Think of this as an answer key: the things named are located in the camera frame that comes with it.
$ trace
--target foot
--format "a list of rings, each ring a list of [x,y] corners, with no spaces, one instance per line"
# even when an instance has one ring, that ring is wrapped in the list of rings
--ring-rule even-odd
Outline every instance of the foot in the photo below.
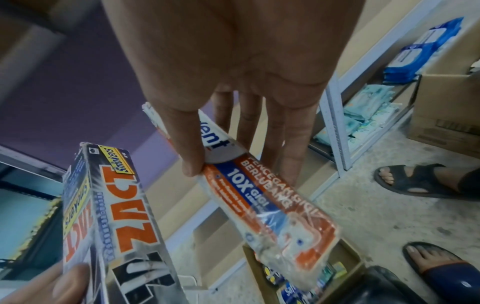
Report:
[[[414,173],[415,167],[405,167],[405,174],[408,177],[411,177]],[[469,172],[474,169],[463,169],[463,168],[446,168],[446,167],[437,167],[433,170],[436,178],[440,184],[449,187],[450,189],[459,192],[458,185],[460,180]],[[389,185],[393,185],[395,182],[394,176],[390,173],[390,168],[384,167],[380,169],[380,177]],[[413,193],[427,193],[428,191],[422,188],[410,188],[409,192]]]
[[[463,260],[440,248],[423,246],[408,246],[406,248],[409,256],[418,265],[420,273],[434,267],[456,264]]]

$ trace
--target fingernail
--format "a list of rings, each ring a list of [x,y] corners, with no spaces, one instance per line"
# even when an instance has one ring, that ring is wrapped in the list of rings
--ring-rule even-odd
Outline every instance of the fingernail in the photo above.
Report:
[[[183,161],[181,163],[181,170],[184,173],[184,175],[191,177],[192,176],[192,166],[188,164],[187,162]]]
[[[64,274],[60,277],[58,282],[55,284],[55,287],[52,291],[52,296],[54,299],[59,298],[62,294],[66,293],[72,284],[72,278],[68,274]]]

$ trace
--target hand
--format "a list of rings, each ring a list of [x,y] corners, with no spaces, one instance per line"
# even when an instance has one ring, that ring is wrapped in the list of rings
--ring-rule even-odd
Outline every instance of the hand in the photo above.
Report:
[[[249,148],[266,99],[262,162],[294,184],[320,96],[364,0],[103,0],[147,100],[161,116],[186,175],[204,163],[197,110],[211,97],[229,129],[233,91],[237,140]]]
[[[83,299],[89,279],[87,264],[76,265],[62,275],[60,262],[0,300],[0,304],[77,304]]]

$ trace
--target brown cardboard box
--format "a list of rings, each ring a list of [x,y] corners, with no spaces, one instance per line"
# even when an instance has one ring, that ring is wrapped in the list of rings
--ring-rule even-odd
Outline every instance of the brown cardboard box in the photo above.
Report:
[[[420,78],[408,138],[480,158],[480,21]]]
[[[243,246],[246,262],[255,278],[265,304],[279,304],[277,298],[278,286],[272,285],[266,278],[262,264],[255,259],[254,251],[247,245]],[[316,304],[334,304],[347,290],[351,289],[360,279],[365,270],[365,264],[358,251],[346,240],[341,239],[333,248],[328,261],[331,264],[342,262],[348,273],[332,281]]]

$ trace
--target toothpaste box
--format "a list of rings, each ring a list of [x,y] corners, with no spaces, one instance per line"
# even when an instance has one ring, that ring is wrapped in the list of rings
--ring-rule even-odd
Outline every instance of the toothpaste box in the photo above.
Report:
[[[169,139],[155,109],[143,106]],[[265,167],[202,111],[205,165],[197,181],[235,224],[261,263],[303,290],[315,287],[340,227],[285,180]]]
[[[63,271],[90,265],[83,303],[188,303],[128,151],[81,143],[62,198]]]

